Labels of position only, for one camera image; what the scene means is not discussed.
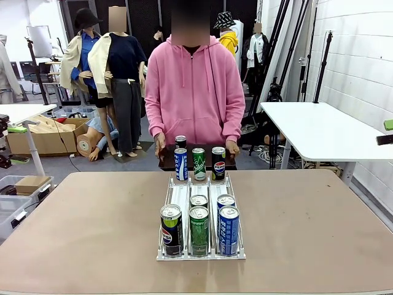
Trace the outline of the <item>person's right hand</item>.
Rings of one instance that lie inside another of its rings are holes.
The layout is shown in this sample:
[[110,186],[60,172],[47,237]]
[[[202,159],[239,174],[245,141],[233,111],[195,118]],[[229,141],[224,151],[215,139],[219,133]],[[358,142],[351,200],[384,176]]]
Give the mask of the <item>person's right hand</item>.
[[160,132],[154,136],[155,140],[155,155],[160,161],[163,161],[165,157],[166,141],[165,134]]

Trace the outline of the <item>person's left hand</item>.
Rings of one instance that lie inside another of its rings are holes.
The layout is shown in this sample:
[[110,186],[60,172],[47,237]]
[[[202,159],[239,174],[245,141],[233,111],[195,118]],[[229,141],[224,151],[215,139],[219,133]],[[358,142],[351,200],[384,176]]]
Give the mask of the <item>person's left hand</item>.
[[225,142],[226,149],[228,150],[230,157],[234,159],[236,156],[240,154],[240,149],[237,145],[237,142],[232,140],[226,140]]

